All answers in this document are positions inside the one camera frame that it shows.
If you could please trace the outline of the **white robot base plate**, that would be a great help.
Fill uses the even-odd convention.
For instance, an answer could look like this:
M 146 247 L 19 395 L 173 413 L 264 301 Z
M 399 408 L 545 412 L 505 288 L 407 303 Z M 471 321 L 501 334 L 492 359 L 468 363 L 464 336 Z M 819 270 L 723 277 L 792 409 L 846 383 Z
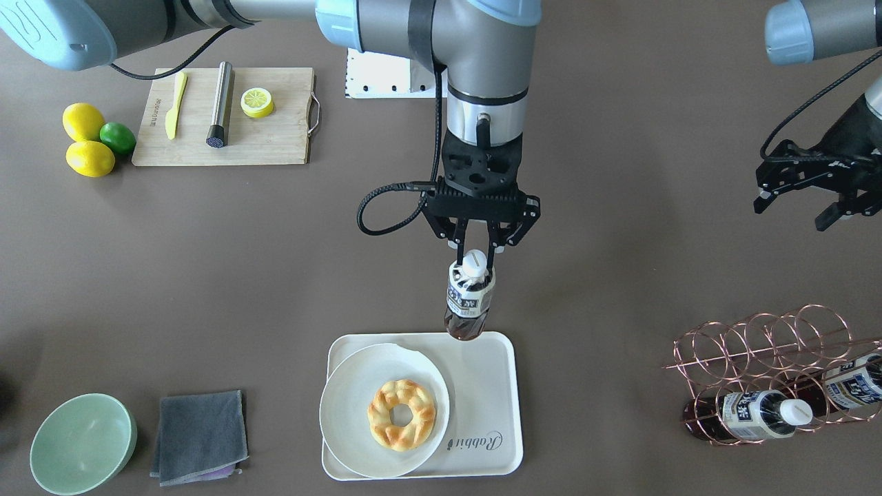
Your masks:
M 351 99 L 432 99 L 435 79 L 432 70 L 414 60 L 349 48 L 345 95 Z

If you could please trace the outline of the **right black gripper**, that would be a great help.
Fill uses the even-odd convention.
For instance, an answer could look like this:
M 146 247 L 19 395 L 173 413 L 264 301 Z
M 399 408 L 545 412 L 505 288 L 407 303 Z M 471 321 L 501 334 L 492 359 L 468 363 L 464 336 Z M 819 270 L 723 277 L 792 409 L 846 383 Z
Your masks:
M 505 245 L 519 244 L 541 216 L 539 198 L 517 187 L 522 144 L 523 135 L 488 148 L 461 141 L 453 132 L 444 136 L 444 172 L 422 213 L 438 238 L 451 240 L 457 266 L 464 260 L 469 220 L 487 223 L 487 269 L 492 272 L 495 255 Z

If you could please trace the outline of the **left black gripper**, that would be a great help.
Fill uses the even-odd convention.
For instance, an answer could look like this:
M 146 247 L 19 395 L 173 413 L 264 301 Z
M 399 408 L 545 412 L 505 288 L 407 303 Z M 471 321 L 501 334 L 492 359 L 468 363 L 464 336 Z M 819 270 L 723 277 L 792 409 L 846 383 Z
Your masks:
M 842 217 L 873 216 L 881 208 L 880 117 L 865 97 L 858 97 L 813 147 L 781 141 L 763 157 L 757 183 L 756 214 L 792 189 L 814 186 L 840 194 L 816 217 L 817 230 L 827 230 Z

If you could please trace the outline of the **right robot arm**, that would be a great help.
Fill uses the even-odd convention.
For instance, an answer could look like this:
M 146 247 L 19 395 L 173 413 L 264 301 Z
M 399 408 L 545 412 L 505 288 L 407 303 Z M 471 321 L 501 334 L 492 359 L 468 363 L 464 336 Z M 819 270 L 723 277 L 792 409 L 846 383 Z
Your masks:
M 423 188 L 421 212 L 464 258 L 467 223 L 487 223 L 487 263 L 539 218 L 517 188 L 539 1 L 3 1 L 2 29 L 61 70 L 117 59 L 216 28 L 268 19 L 317 22 L 333 44 L 405 57 L 447 73 L 444 173 Z

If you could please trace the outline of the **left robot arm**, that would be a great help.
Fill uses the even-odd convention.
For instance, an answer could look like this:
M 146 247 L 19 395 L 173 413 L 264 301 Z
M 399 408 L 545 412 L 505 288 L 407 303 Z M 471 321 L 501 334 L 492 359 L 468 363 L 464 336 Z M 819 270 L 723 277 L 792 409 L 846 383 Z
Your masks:
M 775 123 L 876 44 L 872 1 L 545 1 L 520 179 L 542 199 L 507 282 L 879 272 L 880 227 L 753 212 Z

